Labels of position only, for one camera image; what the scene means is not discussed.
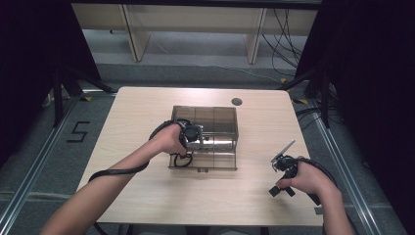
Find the wooden table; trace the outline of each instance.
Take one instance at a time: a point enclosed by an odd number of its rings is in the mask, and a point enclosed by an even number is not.
[[[308,156],[300,127],[285,91],[123,87],[119,89],[79,188],[96,171],[118,162],[141,144],[174,105],[237,106],[237,171],[168,169],[169,155],[155,156],[138,173],[100,222],[181,225],[318,225],[322,215],[300,191],[294,198],[268,190],[282,176],[270,160],[292,139],[286,154]]]

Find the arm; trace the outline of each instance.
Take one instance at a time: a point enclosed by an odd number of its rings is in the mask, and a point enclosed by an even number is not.
[[[180,126],[170,125],[110,169],[133,168],[145,164],[155,155],[186,154],[178,141]],[[40,234],[84,234],[107,210],[134,174],[98,177],[65,202],[46,222]]]
[[[326,234],[353,234],[347,220],[342,193],[318,168],[300,162],[296,177],[281,179],[276,185],[280,188],[292,186],[304,193],[317,195],[323,208]]]

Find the gray floor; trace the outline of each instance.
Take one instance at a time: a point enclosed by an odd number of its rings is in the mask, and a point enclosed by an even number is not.
[[[124,32],[85,30],[95,62],[106,84],[114,88],[123,85],[134,86],[179,86],[179,87],[217,87],[245,89],[275,89],[280,86],[281,78],[290,79],[277,73],[271,64],[272,51],[262,40],[258,57],[254,65],[249,65],[246,58],[245,43],[242,35],[206,34],[206,33],[153,33],[143,61],[133,63]],[[306,38],[293,37],[293,43],[302,48]],[[290,52],[285,56],[295,61]],[[293,74],[295,68],[281,59],[275,59],[274,66],[279,71]],[[82,83],[85,89],[95,89]],[[302,91],[306,83],[290,90],[293,99],[304,98]],[[47,156],[30,193],[25,199],[9,234],[37,234],[48,217],[58,208],[77,187],[79,178],[89,160],[89,156],[98,139],[102,125],[114,101],[114,96],[92,95],[92,100],[75,100],[73,110],[54,148]],[[309,108],[308,104],[294,104],[295,110]],[[36,161],[53,131],[52,106],[46,107],[28,132],[22,148],[10,158],[0,171],[0,207],[3,211],[18,192],[26,173]],[[370,169],[361,164],[362,156],[353,142],[347,127],[342,124],[336,111],[330,112],[331,132],[333,133],[342,156],[351,169],[351,177],[374,215],[381,234],[406,234],[393,212],[387,198],[373,177]],[[333,154],[329,151],[318,127],[318,116],[308,115],[300,120],[302,133],[310,156],[326,166],[336,177],[344,194],[345,207],[356,224],[359,234],[376,234],[368,232],[362,222],[356,205],[342,181]],[[69,143],[78,139],[72,130],[78,121],[89,121],[79,126],[87,131],[83,142]],[[105,224],[109,234],[125,234],[126,225]],[[257,234],[257,228],[214,228],[223,234]],[[135,227],[138,234],[179,234],[180,227],[141,225]],[[321,227],[270,227],[270,234],[321,234]],[[90,229],[88,234],[98,234]]]

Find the forearm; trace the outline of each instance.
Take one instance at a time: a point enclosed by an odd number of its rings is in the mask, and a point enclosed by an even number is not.
[[[328,188],[320,196],[326,234],[353,234],[346,216],[342,193],[337,188]]]
[[[110,168],[137,167],[160,152],[158,143],[149,141]],[[105,212],[133,176],[133,174],[110,175],[92,180],[53,214],[41,234],[84,233]]]

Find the person's left hand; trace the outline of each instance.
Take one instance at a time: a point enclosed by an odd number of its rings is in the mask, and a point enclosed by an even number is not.
[[[163,128],[157,133],[152,140],[158,141],[161,144],[161,150],[167,154],[179,153],[186,155],[186,149],[180,144],[179,134],[180,126],[178,124],[171,124]]]

